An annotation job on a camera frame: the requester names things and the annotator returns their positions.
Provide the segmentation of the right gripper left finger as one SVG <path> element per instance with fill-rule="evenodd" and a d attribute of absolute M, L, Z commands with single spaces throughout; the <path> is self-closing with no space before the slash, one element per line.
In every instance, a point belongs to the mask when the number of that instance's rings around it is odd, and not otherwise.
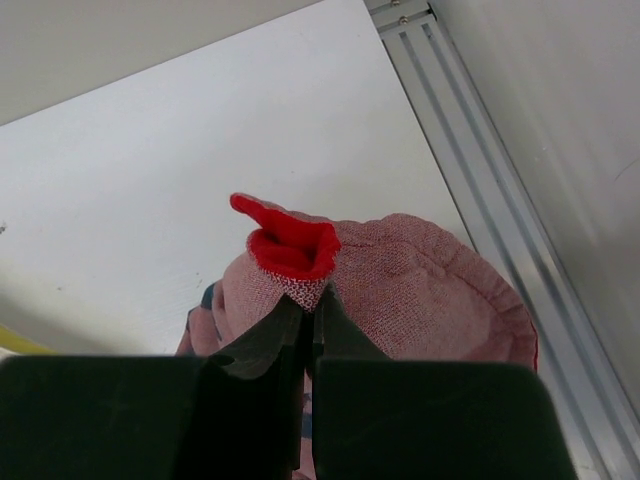
<path fill-rule="evenodd" d="M 207 361 L 220 414 L 216 448 L 249 479 L 290 479 L 299 468 L 303 311 L 289 297 Z"/>

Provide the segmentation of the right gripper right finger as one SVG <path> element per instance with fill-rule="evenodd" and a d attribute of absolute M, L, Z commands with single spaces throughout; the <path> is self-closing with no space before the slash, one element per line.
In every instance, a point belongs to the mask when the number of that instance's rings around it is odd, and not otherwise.
<path fill-rule="evenodd" d="M 325 292 L 313 313 L 312 452 L 318 479 L 338 479 L 352 463 L 344 445 L 363 404 L 361 367 L 385 355 L 349 318 L 336 292 Z"/>

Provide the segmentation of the cream yellow pillow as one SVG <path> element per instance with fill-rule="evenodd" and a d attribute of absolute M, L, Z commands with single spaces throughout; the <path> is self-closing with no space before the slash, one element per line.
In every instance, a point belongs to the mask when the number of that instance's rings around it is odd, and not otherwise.
<path fill-rule="evenodd" d="M 1 356 L 53 355 L 54 351 L 23 337 L 5 326 L 0 326 Z"/>

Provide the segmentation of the pink red printed pillowcase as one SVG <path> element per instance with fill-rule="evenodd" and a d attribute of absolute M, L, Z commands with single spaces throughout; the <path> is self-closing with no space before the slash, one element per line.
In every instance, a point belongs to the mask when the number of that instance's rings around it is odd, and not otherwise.
<path fill-rule="evenodd" d="M 406 214 L 359 223 L 288 211 L 235 194 L 257 222 L 245 252 L 188 316 L 178 351 L 194 379 L 178 479 L 249 479 L 216 448 L 209 357 L 287 296 L 303 311 L 299 468 L 318 479 L 312 452 L 313 313 L 336 292 L 349 318 L 388 356 L 361 367 L 363 404 L 338 479 L 537 479 L 554 427 L 536 369 L 538 339 L 516 291 L 475 251 Z"/>

